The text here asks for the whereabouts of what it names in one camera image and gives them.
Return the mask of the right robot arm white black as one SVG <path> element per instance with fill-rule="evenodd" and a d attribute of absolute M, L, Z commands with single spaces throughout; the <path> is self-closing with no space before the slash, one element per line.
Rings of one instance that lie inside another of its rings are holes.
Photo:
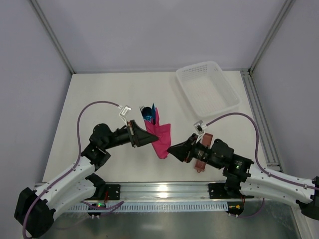
<path fill-rule="evenodd" d="M 319 179 L 302 179 L 271 169 L 261 169 L 256 162 L 237 155 L 220 139 L 211 147 L 197 141 L 193 134 L 187 141 L 171 146 L 168 153 L 181 162 L 198 159 L 221 169 L 226 177 L 224 189 L 230 198 L 262 197 L 301 210 L 311 219 L 319 218 Z"/>

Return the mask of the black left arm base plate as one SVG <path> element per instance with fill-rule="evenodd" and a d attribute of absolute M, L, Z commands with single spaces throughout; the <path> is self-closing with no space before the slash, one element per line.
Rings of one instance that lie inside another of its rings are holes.
<path fill-rule="evenodd" d="M 118 201 L 120 199 L 121 185 L 120 184 L 103 184 L 96 188 L 92 197 L 87 200 L 97 201 Z"/>

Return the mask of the blue metallic fork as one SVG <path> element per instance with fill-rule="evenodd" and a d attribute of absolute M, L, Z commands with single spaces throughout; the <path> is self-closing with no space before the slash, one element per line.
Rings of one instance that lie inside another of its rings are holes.
<path fill-rule="evenodd" d="M 145 116 L 145 107 L 144 106 L 141 106 L 141 107 L 139 107 L 139 109 L 140 109 L 140 112 L 141 112 L 141 114 L 142 114 L 142 116 L 144 117 Z"/>

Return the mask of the pink paper napkin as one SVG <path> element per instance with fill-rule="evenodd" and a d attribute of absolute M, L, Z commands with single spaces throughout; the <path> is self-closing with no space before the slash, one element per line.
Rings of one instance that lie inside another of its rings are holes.
<path fill-rule="evenodd" d="M 167 150 L 171 146 L 171 124 L 160 125 L 160 116 L 158 109 L 155 108 L 156 123 L 144 121 L 147 132 L 158 137 L 158 140 L 152 143 L 156 155 L 159 159 L 166 159 L 168 156 Z"/>

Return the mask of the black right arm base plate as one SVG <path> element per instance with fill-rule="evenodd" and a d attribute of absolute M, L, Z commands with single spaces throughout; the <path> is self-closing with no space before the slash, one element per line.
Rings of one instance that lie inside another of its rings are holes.
<path fill-rule="evenodd" d="M 208 184 L 208 193 L 210 199 L 252 199 L 254 196 L 243 196 L 243 195 L 235 195 L 230 196 L 225 190 L 225 183 L 224 182 L 217 182 L 217 183 L 209 183 Z"/>

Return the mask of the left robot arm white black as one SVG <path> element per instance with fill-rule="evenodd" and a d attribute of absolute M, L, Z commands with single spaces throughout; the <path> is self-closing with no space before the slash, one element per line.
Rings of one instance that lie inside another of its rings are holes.
<path fill-rule="evenodd" d="M 37 189 L 21 191 L 14 218 L 22 225 L 26 239 L 39 238 L 71 206 L 90 198 L 99 199 L 106 182 L 95 172 L 111 157 L 107 149 L 130 143 L 141 147 L 158 141 L 158 137 L 140 128 L 134 120 L 111 131 L 104 124 L 94 127 L 89 144 L 65 171 Z"/>

